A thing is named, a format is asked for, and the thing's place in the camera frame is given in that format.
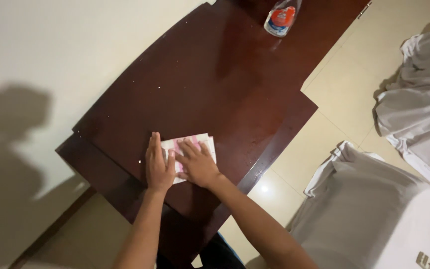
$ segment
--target plastic bottle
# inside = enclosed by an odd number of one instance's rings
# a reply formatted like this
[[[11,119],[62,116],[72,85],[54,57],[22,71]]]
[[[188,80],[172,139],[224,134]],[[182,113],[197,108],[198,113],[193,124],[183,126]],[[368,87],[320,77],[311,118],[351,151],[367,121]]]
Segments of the plastic bottle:
[[[284,37],[291,29],[301,5],[302,0],[278,1],[268,14],[265,30],[274,36]]]

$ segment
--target left hand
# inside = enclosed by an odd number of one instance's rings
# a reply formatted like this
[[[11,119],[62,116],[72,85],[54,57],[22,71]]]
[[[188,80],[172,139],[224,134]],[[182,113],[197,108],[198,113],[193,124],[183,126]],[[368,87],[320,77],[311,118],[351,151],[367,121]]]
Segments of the left hand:
[[[167,166],[165,166],[158,132],[152,132],[149,147],[145,153],[145,162],[148,190],[165,194],[175,179],[175,151],[169,150]]]

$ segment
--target white cloth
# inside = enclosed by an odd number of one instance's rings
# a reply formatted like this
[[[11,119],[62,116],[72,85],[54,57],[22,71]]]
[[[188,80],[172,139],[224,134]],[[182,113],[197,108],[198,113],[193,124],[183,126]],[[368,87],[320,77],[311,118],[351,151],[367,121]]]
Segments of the white cloth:
[[[376,268],[382,255],[401,255],[384,248],[410,201],[428,190],[427,182],[344,141],[306,187],[290,234],[321,269]]]
[[[401,47],[397,82],[378,96],[382,136],[430,182],[430,33],[415,35]]]
[[[208,136],[208,134],[196,134],[196,135],[179,137],[179,138],[162,141],[161,147],[163,149],[162,152],[165,158],[165,163],[167,163],[167,158],[169,157],[169,149],[173,149],[183,156],[183,151],[179,149],[177,140],[179,139],[183,140],[185,138],[190,139],[190,141],[195,145],[195,147],[197,147],[197,149],[200,149],[200,145],[198,144],[198,142],[204,143],[207,146],[208,150],[210,150],[210,155],[212,155],[212,158],[216,163],[214,138],[213,136]],[[176,173],[183,172],[183,165],[177,161],[175,161],[175,172]],[[173,181],[173,183],[177,184],[184,181],[186,180],[175,177],[175,180]]]

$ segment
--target dark brown table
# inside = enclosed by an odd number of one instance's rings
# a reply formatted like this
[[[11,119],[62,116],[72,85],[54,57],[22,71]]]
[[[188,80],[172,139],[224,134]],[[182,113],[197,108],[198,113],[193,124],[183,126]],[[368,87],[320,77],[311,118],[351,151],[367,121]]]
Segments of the dark brown table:
[[[220,171],[248,193],[316,111],[302,83],[367,1],[306,0],[283,39],[263,29],[273,3],[195,9],[119,76],[57,152],[131,223],[152,131],[163,140],[214,136]],[[165,204],[160,252],[189,267],[230,212],[189,182],[172,186]]]

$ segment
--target right hand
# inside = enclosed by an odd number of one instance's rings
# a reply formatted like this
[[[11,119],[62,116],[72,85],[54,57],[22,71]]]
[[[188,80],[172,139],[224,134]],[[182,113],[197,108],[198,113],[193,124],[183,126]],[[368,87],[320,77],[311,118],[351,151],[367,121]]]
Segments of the right hand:
[[[175,159],[183,165],[184,170],[183,173],[178,173],[177,177],[209,189],[210,185],[222,176],[222,173],[218,171],[207,146],[199,142],[201,150],[198,150],[187,138],[183,141],[178,140],[177,144],[182,149],[183,156],[176,153]]]

